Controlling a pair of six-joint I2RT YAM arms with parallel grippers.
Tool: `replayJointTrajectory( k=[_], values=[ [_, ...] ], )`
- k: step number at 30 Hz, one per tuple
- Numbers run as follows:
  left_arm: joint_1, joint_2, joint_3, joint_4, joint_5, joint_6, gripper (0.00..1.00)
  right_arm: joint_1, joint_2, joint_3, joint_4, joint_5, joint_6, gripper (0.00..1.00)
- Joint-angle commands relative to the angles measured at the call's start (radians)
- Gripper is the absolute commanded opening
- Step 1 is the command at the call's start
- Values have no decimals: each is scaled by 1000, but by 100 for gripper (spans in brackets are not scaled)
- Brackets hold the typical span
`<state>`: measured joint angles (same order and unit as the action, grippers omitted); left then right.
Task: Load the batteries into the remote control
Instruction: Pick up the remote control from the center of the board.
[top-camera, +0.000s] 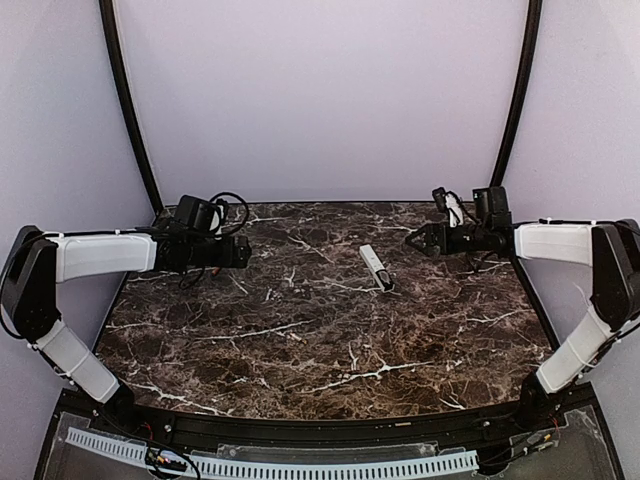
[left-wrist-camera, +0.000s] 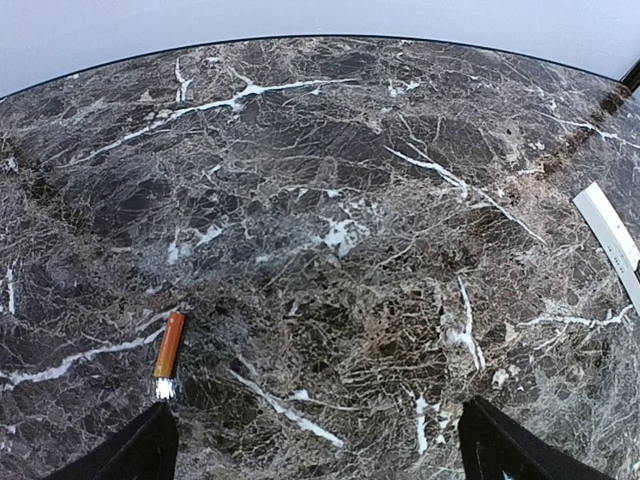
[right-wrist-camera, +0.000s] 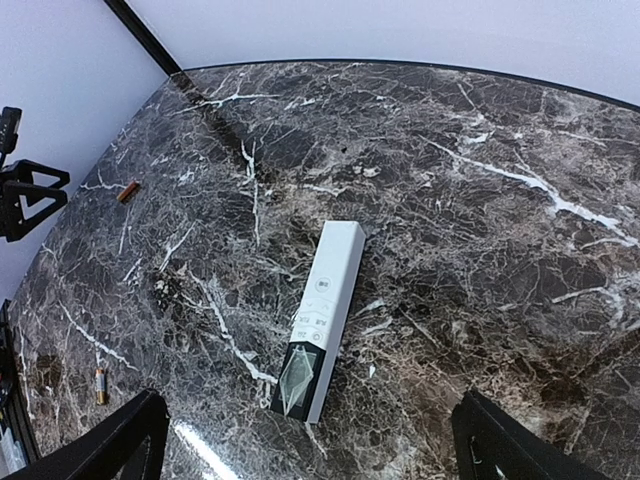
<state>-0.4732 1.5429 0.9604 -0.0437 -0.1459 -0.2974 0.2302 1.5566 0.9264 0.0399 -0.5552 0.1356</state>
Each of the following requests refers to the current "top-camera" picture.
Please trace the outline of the white remote control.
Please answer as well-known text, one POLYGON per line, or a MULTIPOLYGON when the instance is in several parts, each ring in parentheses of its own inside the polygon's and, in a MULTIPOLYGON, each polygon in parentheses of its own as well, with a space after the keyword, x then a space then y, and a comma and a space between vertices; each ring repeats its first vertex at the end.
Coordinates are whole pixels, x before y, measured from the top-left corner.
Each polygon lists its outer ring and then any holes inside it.
POLYGON ((359 254, 382 292, 394 290, 395 283, 371 245, 359 247, 359 254))

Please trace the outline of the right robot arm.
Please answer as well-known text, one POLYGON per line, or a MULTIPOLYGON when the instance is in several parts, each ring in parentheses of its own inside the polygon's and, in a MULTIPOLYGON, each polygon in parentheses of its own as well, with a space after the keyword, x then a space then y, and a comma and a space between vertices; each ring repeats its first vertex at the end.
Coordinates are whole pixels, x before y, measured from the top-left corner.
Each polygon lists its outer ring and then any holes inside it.
POLYGON ((473 212, 452 191, 437 188, 432 196, 447 220, 428 222, 405 239, 408 246, 428 257, 484 252, 511 264, 551 260, 591 270, 591 297, 583 319, 522 382, 513 422, 521 429, 538 427, 561 408, 582 375, 637 330, 639 225, 632 219, 516 223, 501 186, 474 190, 473 212))

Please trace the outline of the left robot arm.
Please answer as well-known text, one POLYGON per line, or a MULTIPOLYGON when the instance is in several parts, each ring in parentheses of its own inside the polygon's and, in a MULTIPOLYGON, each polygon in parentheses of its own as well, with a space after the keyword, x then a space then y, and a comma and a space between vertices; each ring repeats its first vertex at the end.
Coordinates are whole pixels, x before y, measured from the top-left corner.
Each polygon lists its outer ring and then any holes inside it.
POLYGON ((1 326, 27 342, 64 377, 100 405, 133 401, 132 391, 64 322, 57 307, 59 284, 126 272, 170 272, 192 268, 244 269, 252 251, 240 227, 226 229, 229 199, 181 197, 172 216, 158 225, 91 232, 18 232, 1 273, 1 326))

